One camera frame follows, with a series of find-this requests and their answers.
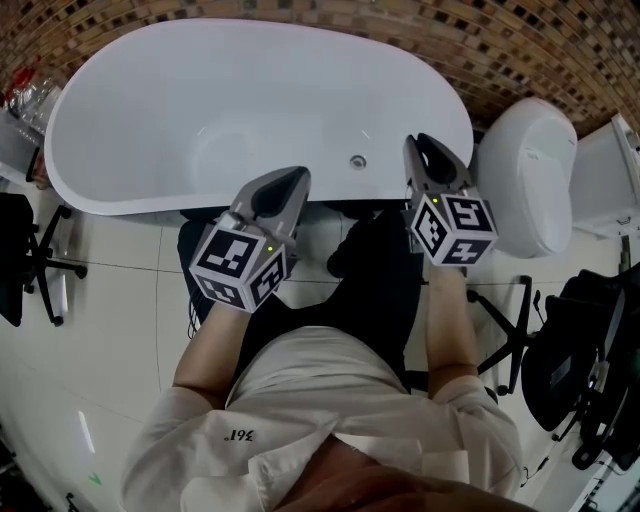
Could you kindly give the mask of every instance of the chair base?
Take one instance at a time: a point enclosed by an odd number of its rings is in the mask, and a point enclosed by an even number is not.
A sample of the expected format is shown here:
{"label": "chair base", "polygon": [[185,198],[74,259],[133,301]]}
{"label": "chair base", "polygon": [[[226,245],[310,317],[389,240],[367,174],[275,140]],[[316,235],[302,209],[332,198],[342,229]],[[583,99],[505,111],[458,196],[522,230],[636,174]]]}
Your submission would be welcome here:
{"label": "chair base", "polygon": [[[498,396],[506,396],[514,393],[518,382],[518,375],[520,374],[520,367],[522,365],[522,355],[524,354],[524,349],[529,346],[529,342],[531,340],[531,337],[527,334],[527,327],[529,324],[529,310],[531,305],[533,280],[529,276],[520,276],[518,278],[518,284],[524,285],[525,290],[516,326],[512,325],[511,322],[509,322],[509,320],[507,320],[507,318],[500,313],[493,304],[491,304],[491,302],[478,292],[474,290],[467,291],[467,300],[471,303],[478,302],[507,335],[507,342],[478,366],[478,374],[482,374],[490,368],[493,368],[507,356],[511,356],[511,375],[509,377],[509,385],[498,386]],[[406,372],[406,378],[410,387],[425,392],[427,391],[429,379],[428,372],[408,371]]]}
{"label": "chair base", "polygon": [[84,265],[73,265],[71,263],[63,263],[61,261],[53,261],[49,258],[53,256],[53,250],[49,247],[53,234],[55,233],[58,221],[60,218],[68,219],[71,217],[71,210],[65,206],[58,206],[58,209],[53,215],[51,222],[47,226],[47,229],[42,236],[40,244],[36,241],[35,233],[38,232],[39,227],[37,224],[33,225],[32,233],[29,237],[29,245],[31,249],[31,270],[24,284],[24,292],[32,294],[35,291],[33,281],[38,281],[38,287],[42,294],[42,300],[44,302],[47,315],[51,323],[60,327],[64,323],[64,319],[60,315],[54,315],[53,308],[51,307],[51,298],[49,297],[49,288],[47,286],[47,279],[45,271],[47,268],[58,268],[62,270],[73,270],[78,279],[84,279],[87,276],[87,267]]}

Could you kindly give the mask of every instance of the black shoe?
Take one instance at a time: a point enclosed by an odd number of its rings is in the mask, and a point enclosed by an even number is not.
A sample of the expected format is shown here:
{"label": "black shoe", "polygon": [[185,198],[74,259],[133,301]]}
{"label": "black shoe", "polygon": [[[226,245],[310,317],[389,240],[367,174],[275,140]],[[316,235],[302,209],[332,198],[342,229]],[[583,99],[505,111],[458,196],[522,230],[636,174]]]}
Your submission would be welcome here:
{"label": "black shoe", "polygon": [[349,270],[355,264],[358,254],[363,247],[369,229],[373,224],[373,218],[362,219],[356,222],[344,241],[327,260],[327,270],[336,279],[344,279]]}

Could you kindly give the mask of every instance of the shirt sleeve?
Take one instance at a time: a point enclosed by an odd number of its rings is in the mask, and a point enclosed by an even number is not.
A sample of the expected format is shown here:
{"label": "shirt sleeve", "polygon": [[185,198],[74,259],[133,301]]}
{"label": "shirt sleeve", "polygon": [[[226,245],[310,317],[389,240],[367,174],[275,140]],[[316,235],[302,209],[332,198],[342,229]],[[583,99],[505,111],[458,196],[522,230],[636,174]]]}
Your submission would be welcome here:
{"label": "shirt sleeve", "polygon": [[451,427],[469,456],[470,483],[500,496],[513,496],[522,478],[522,447],[509,416],[475,376],[447,383],[433,401],[448,406]]}
{"label": "shirt sleeve", "polygon": [[182,489],[172,485],[179,473],[159,473],[160,468],[172,467],[167,465],[171,461],[164,459],[177,453],[176,450],[167,450],[167,445],[173,447],[180,444],[180,439],[187,437],[186,433],[182,436],[180,430],[211,410],[211,404],[194,391],[171,388],[162,393],[125,462],[120,489],[120,502],[124,510],[168,510],[164,506],[154,508],[155,503],[168,505],[176,500],[179,503]]}

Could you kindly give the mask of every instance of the white shirt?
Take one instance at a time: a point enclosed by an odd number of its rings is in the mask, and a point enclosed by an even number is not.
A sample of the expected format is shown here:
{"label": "white shirt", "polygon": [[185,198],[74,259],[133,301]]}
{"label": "white shirt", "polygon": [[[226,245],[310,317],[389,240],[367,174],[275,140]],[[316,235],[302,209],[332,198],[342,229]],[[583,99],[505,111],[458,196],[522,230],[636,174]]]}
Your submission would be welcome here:
{"label": "white shirt", "polygon": [[513,422],[476,377],[429,400],[336,329],[304,327],[267,345],[225,410],[165,391],[128,457],[127,512],[273,510],[333,434],[378,463],[470,483],[503,496],[520,482]]}

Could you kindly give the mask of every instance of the white tile floor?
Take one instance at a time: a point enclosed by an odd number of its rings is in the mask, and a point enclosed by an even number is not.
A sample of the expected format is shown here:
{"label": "white tile floor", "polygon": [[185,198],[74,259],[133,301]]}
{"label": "white tile floor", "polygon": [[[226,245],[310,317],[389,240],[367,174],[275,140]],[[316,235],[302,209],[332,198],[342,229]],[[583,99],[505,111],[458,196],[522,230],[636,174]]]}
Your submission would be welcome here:
{"label": "white tile floor", "polygon": [[[43,226],[59,204],[52,192],[11,191],[27,194]],[[60,328],[49,323],[38,293],[25,295],[20,328],[0,319],[0,418],[18,461],[56,509],[66,510],[64,495],[72,492],[81,510],[109,512],[119,508],[118,478],[128,446],[160,391],[171,385],[187,344],[188,297],[176,252],[177,225],[161,228],[79,212],[71,229],[70,222],[58,238],[69,239],[66,257],[86,262],[88,276],[67,276],[69,313]],[[351,224],[334,211],[311,208],[299,235],[304,260],[278,292],[287,304],[307,306],[333,292],[337,281],[324,263]],[[473,269],[469,283],[515,321],[522,300],[522,287],[510,284],[516,275],[532,275],[546,296],[559,293],[582,268],[613,275],[618,260],[617,241],[576,232],[571,249],[559,256],[522,261],[494,253]],[[426,291],[406,351],[407,366],[416,370],[426,364]],[[472,314],[481,351],[490,353],[503,336],[478,306]],[[529,326],[540,327],[533,311]],[[487,385],[505,383],[508,364],[488,372]],[[550,435],[533,420],[519,389],[501,405],[518,423],[525,463],[537,467],[552,446]],[[532,502],[543,483],[541,475],[521,499]]]}

